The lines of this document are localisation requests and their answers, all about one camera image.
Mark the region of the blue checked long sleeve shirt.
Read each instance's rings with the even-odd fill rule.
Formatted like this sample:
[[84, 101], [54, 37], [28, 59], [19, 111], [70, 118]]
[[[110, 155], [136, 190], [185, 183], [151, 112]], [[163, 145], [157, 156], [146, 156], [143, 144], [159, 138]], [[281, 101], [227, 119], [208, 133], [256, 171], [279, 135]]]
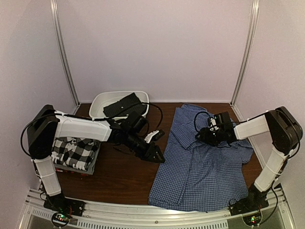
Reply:
[[[175, 109], [165, 162], [155, 176], [148, 203], [151, 206], [178, 210], [209, 212], [221, 210], [231, 199], [248, 195], [242, 166], [254, 152], [247, 140], [213, 147], [195, 139], [195, 115], [207, 112], [194, 104]], [[211, 115], [199, 114], [197, 128], [207, 126]]]

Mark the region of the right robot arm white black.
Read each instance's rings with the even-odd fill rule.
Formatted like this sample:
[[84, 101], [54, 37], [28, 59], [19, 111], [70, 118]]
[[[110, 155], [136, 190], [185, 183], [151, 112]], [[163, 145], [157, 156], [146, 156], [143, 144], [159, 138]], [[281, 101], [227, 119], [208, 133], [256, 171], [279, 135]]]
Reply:
[[255, 210], [262, 204], [267, 192], [280, 177], [288, 160], [300, 148], [303, 137], [301, 125], [284, 106], [269, 110], [246, 121], [234, 122], [228, 112], [215, 114], [207, 119], [208, 126], [196, 129], [195, 139], [210, 146], [222, 142], [231, 144], [240, 140], [269, 133], [272, 140], [272, 152], [262, 172], [250, 186], [247, 197], [236, 202], [236, 206]]

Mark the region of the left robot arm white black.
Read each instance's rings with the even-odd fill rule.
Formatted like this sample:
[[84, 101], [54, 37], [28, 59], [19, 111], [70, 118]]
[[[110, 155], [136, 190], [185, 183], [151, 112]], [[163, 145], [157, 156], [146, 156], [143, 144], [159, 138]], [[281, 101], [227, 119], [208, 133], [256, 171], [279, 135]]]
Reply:
[[22, 134], [27, 134], [28, 138], [28, 149], [24, 153], [31, 158], [38, 171], [46, 193], [46, 202], [51, 209], [64, 212], [73, 205], [72, 200], [64, 196], [52, 162], [51, 150], [55, 138], [75, 137], [119, 143], [132, 150], [141, 160], [165, 162], [159, 146], [155, 144], [164, 135], [162, 130], [140, 137], [138, 133], [147, 123], [141, 114], [132, 111], [120, 121], [114, 118], [79, 117], [56, 111], [48, 104], [24, 127]]

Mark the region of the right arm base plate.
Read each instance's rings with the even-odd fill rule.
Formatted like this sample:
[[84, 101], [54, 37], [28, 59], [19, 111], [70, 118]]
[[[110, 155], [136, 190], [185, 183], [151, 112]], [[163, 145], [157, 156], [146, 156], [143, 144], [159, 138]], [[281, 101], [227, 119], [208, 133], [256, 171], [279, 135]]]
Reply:
[[229, 201], [229, 211], [231, 216], [245, 214], [252, 211], [258, 211], [259, 209], [268, 207], [269, 203], [263, 199], [250, 199], [249, 197], [243, 198], [239, 201], [231, 199]]

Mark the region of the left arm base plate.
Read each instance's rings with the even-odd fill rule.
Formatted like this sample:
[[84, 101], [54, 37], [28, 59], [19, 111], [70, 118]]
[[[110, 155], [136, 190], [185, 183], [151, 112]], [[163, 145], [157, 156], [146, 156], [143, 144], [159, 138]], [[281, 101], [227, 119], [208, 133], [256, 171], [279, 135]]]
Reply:
[[46, 197], [43, 206], [47, 209], [65, 213], [69, 216], [79, 216], [81, 217], [83, 214], [83, 210], [85, 207], [85, 202], [80, 200], [74, 200], [66, 197], [56, 197], [52, 196]]

